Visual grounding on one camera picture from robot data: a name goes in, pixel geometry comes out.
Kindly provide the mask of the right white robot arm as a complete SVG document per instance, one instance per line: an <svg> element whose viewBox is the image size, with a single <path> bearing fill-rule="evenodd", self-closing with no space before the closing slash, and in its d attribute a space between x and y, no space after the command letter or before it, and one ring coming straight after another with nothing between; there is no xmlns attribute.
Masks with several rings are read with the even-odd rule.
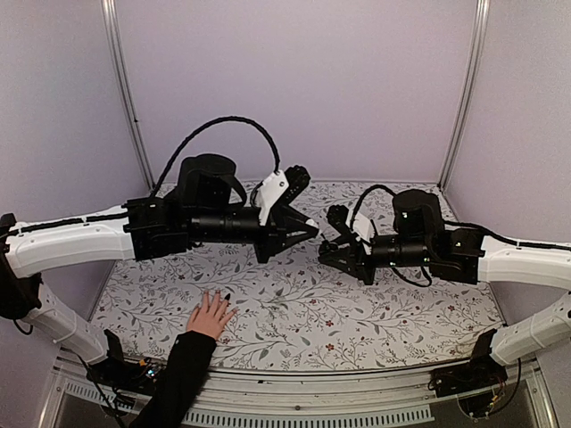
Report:
<svg viewBox="0 0 571 428"><path fill-rule="evenodd" d="M376 189L392 195L395 235L380 235L359 213ZM521 283L566 290L559 300L514 325L480 334L461 381L479 389L494 377L496 364L507 366L528 354L570 338L570 244L526 242L486 227L446 221L436 195L418 189L391 193L373 185L354 209L331 206L327 222L339 235L319 246L319 262L373 284L378 268L420 268L432 277L463 284Z"/></svg>

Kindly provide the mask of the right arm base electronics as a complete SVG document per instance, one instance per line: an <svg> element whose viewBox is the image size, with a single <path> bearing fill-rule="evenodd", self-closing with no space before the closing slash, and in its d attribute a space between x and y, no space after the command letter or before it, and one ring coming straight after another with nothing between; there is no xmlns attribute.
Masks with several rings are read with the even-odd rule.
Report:
<svg viewBox="0 0 571 428"><path fill-rule="evenodd" d="M515 386L506 398L507 369L492 359L492 338L497 332L497 329L492 329L478 337L468 362L430 372L427 388L434 391L437 398L492 388L494 385L499 387L497 391L489 390L458 399L461 412L474 421L499 414L515 398L521 383L522 362L518 359Z"/></svg>

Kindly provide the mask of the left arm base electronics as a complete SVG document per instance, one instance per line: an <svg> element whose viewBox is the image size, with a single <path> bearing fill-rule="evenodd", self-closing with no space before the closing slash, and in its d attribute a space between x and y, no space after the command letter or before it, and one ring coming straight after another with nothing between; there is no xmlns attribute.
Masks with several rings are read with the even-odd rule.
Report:
<svg viewBox="0 0 571 428"><path fill-rule="evenodd" d="M127 414L127 409L134 408L136 400L124 392L152 395L164 365L150 358L137 362L125 359L119 337L107 329L103 333L107 341L104 359L84 367L87 379L94 384L115 420L125 426L120 418Z"/></svg>

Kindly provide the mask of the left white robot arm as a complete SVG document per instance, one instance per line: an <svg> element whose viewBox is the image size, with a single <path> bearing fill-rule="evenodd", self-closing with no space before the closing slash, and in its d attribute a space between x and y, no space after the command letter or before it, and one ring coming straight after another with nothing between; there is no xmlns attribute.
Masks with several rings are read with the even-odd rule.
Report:
<svg viewBox="0 0 571 428"><path fill-rule="evenodd" d="M149 260L201 243L244 243L267 262L315 237L315 221L293 207L310 183L306 168L278 170L246 192L236 164L218 154L182 161L166 195L133 199L98 213L44 223L1 218L1 315L36 326L74 351L114 387L132 380L120 340L91 326L44 283L53 268L104 260Z"/></svg>

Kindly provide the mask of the black sleeved forearm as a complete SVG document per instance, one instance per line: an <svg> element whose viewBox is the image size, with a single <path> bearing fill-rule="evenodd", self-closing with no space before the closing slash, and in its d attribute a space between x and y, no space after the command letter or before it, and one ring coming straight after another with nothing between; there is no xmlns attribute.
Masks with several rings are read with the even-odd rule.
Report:
<svg viewBox="0 0 571 428"><path fill-rule="evenodd" d="M152 398L129 427L179 427L205 382L216 341L198 332L180 334Z"/></svg>

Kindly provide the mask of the person's bare hand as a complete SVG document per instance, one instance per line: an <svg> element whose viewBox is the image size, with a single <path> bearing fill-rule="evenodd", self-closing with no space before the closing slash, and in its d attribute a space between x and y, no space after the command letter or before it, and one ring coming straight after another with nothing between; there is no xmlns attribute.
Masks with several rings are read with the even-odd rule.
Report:
<svg viewBox="0 0 571 428"><path fill-rule="evenodd" d="M237 313L236 309L228 309L228 306L229 297L223 297L221 291L213 295L205 292L202 302L194 308L186 323L186 332L200 333L217 341Z"/></svg>

